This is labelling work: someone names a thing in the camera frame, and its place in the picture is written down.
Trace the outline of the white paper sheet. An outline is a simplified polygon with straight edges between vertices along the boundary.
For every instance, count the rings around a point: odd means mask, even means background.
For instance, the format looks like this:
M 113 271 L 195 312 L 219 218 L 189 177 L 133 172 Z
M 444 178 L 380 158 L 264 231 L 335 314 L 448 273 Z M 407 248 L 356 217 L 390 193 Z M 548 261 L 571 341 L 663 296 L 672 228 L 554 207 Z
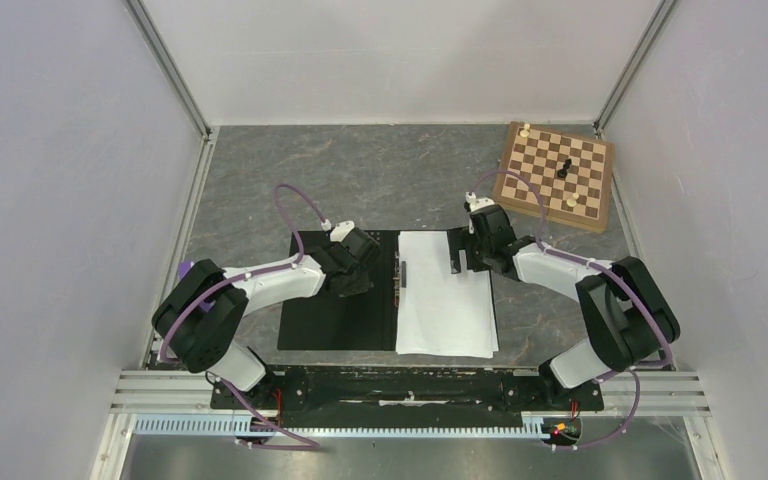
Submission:
M 444 231 L 402 231 L 395 351 L 490 359 L 498 351 L 488 271 L 451 270 Z

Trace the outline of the black blue file folder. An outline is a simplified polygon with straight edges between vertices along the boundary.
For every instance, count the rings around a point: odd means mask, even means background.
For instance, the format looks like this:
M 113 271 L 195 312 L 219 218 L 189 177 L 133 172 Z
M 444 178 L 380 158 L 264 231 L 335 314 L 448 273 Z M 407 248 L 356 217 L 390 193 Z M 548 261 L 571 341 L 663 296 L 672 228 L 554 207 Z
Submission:
M 281 307 L 280 351 L 395 351 L 402 268 L 398 235 L 373 230 L 383 253 L 372 271 L 373 286 L 356 296 L 326 293 L 286 301 Z

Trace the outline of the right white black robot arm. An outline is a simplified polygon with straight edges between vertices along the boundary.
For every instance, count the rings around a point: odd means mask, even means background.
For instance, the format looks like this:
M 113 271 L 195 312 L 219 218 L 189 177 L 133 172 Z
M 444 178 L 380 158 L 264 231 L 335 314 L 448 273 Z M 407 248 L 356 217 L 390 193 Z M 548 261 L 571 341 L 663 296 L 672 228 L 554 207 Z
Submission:
M 507 212 L 488 198 L 464 208 L 467 225 L 447 232 L 452 273 L 491 272 L 552 290 L 580 307 L 586 339 L 539 367 L 537 392 L 545 405 L 566 406 L 587 382 L 671 364 L 680 325 L 642 260 L 586 259 L 519 237 Z

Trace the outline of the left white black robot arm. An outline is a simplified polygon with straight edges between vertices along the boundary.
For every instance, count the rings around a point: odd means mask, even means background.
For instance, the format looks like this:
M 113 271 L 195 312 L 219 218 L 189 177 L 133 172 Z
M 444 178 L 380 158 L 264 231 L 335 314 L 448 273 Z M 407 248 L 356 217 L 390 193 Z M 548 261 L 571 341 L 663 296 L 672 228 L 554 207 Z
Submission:
M 326 293 L 356 296 L 372 286 L 383 253 L 379 240 L 351 221 L 308 237 L 296 232 L 286 259 L 254 267 L 192 262 L 151 317 L 161 336 L 158 359 L 191 373 L 212 373 L 251 408 L 267 405 L 274 383 L 267 364 L 235 336 L 242 319 L 288 300 Z

